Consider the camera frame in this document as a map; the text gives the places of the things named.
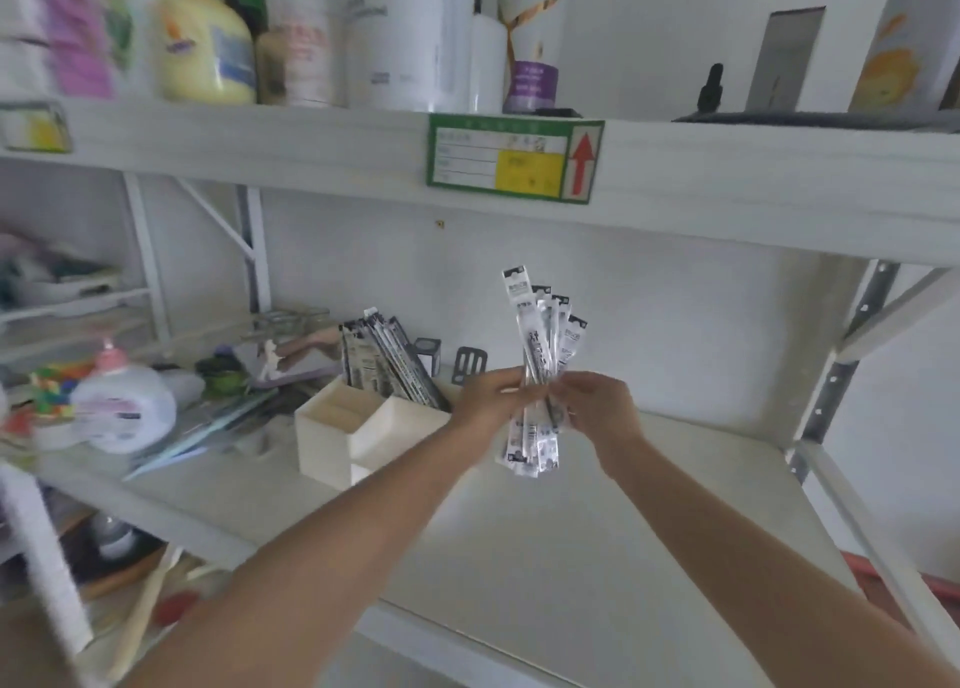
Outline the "pile of colourful clips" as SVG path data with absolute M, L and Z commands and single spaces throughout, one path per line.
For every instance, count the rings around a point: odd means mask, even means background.
M 73 392 L 94 369 L 92 358 L 50 363 L 30 371 L 33 413 L 40 419 L 70 420 L 75 417 Z

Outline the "white bottle orange print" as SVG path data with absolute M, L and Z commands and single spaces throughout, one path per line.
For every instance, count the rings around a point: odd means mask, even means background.
M 848 111 L 938 111 L 959 63 L 960 0 L 887 0 Z

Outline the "white desk organizer box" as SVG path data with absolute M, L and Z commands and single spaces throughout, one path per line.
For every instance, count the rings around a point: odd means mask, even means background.
M 443 410 L 334 379 L 294 413 L 298 472 L 347 490 L 449 420 Z

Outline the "beige lotion bottle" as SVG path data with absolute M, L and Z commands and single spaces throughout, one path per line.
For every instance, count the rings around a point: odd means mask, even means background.
M 337 105 L 333 12 L 333 0 L 267 0 L 267 29 L 255 43 L 261 104 Z

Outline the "person's right hand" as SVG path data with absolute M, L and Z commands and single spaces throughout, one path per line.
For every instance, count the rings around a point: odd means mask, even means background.
M 627 384 L 593 374 L 593 402 L 586 424 L 579 430 L 598 452 L 613 452 L 644 440 L 642 424 Z

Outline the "white tissue pack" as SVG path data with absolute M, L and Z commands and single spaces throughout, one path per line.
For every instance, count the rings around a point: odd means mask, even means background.
M 54 96 L 43 0 L 0 0 L 0 100 Z

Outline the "slim white bottle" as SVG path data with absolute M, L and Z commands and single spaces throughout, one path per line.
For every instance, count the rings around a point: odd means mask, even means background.
M 483 13 L 474 0 L 468 107 L 471 114 L 501 115 L 507 78 L 508 30 L 498 18 Z

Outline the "bundle of clear refill packets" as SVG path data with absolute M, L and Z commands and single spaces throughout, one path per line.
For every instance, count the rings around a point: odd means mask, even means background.
M 525 266 L 502 272 L 520 335 L 526 387 L 546 386 L 563 375 L 581 348 L 587 321 L 572 312 L 569 296 L 536 284 Z M 559 435 L 568 408 L 552 395 L 530 403 L 510 421 L 500 461 L 514 474 L 535 479 L 559 467 Z

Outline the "black flat tray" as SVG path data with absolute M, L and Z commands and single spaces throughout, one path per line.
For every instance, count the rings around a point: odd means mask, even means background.
M 960 110 L 922 112 L 714 111 L 690 113 L 673 119 L 672 123 L 960 135 Z

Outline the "large white plastic bottle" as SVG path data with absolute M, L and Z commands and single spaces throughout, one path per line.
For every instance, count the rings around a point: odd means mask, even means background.
M 450 0 L 344 0 L 352 109 L 434 112 L 451 100 Z

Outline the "white pump bottle pink cap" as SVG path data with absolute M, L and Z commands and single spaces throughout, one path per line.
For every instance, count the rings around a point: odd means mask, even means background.
M 110 338 L 70 403 L 78 441 L 107 454 L 141 452 L 166 438 L 177 421 L 176 399 L 162 375 L 130 360 Z

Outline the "cream plastic spatula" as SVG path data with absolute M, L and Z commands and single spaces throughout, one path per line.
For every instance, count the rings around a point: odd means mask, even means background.
M 168 573 L 183 556 L 184 548 L 168 544 L 157 566 L 145 579 L 142 589 L 116 642 L 114 656 L 106 674 L 112 685 L 123 680 L 138 656 L 141 643 L 151 621 L 153 611 L 160 599 Z

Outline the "pink packet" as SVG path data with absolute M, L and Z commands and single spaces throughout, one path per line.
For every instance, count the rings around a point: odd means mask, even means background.
M 111 100 L 112 64 L 100 0 L 42 0 L 52 70 L 66 97 Z

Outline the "row of black refill packets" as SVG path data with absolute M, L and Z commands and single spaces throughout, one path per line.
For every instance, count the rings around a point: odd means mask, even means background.
M 450 396 L 431 378 L 396 316 L 378 308 L 339 324 L 342 379 L 354 390 L 391 396 L 450 414 Z

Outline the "green shelf label card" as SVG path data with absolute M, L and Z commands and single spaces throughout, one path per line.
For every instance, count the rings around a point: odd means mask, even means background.
M 425 182 L 471 194 L 586 206 L 605 128 L 599 119 L 430 113 Z

